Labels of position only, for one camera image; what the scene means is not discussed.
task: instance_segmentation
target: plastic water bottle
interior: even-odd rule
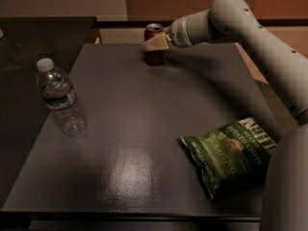
[[[57,125],[67,136],[77,136],[86,128],[86,122],[77,105],[77,95],[67,74],[54,66],[49,58],[38,61],[38,88],[45,105]]]

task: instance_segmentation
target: green chip bag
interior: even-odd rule
[[[276,143],[252,118],[229,123],[202,137],[182,137],[211,199],[238,189],[253,175],[265,175]]]

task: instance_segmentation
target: chip bag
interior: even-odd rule
[[[182,137],[211,199],[237,190],[254,176],[264,177],[275,141],[249,117],[231,122],[202,137]]]

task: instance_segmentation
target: table surface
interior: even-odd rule
[[[136,44],[85,44],[70,72],[88,128],[42,131],[3,211],[259,217],[262,186],[209,200],[181,136],[244,116],[281,132],[234,44],[200,44],[144,63]]]

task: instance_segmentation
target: can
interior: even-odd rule
[[[155,37],[164,31],[164,27],[158,23],[151,23],[145,27],[144,41]],[[164,50],[145,51],[145,62],[150,65],[158,65],[164,62]]]

